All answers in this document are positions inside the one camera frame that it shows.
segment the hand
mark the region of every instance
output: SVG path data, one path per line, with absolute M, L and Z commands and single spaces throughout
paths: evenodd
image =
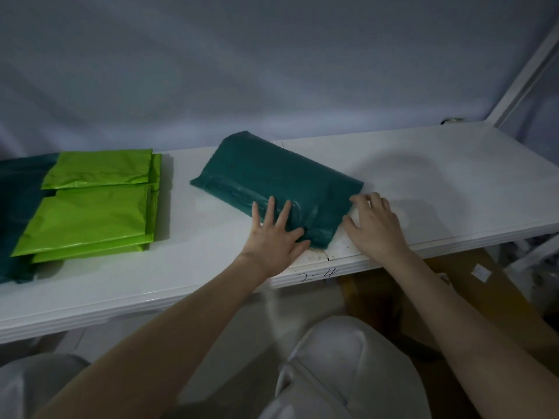
M 258 205 L 252 203 L 252 229 L 238 257 L 254 263 L 260 269 L 263 280 L 282 273 L 311 244 L 308 239 L 300 243 L 295 242 L 305 233 L 303 228 L 291 232 L 285 230 L 291 202 L 285 203 L 275 225 L 274 205 L 274 197 L 270 197 L 264 222 L 260 225 Z
M 390 210 L 386 198 L 381 198 L 378 193 L 371 193 L 358 194 L 349 199 L 359 209 L 361 228 L 355 226 L 349 216 L 344 216 L 342 226 L 361 253 L 384 265 L 388 260 L 411 251 L 400 222 Z

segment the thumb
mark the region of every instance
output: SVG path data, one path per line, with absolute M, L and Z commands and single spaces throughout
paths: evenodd
M 357 237 L 361 231 L 357 226 L 355 226 L 353 219 L 347 215 L 345 215 L 342 219 L 342 227 L 345 229 L 350 239 Z

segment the person's right hand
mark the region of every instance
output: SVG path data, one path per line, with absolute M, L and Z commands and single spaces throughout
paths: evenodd
M 378 193 L 358 194 L 349 198 L 359 210 L 361 228 L 349 216 L 342 226 L 361 253 L 384 265 L 410 251 L 397 216 L 386 198 Z

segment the light-colored trousers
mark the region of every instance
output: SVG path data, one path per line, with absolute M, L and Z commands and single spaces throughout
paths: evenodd
M 28 419 L 84 360 L 39 354 L 0 368 L 0 419 Z M 282 366 L 276 398 L 260 419 L 429 419 L 410 359 L 369 325 L 335 316 L 311 328 Z

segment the white shelf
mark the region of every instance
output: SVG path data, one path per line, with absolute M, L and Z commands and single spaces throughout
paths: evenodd
M 487 123 L 278 144 L 387 197 L 423 257 L 559 230 L 559 168 Z M 54 263 L 43 267 L 44 279 L 0 285 L 0 342 L 161 310 L 226 267 L 244 244 L 250 218 L 189 185 L 214 150 L 165 153 L 158 217 L 163 240 L 149 251 Z M 373 267 L 339 230 L 326 251 L 305 253 L 267 285 Z

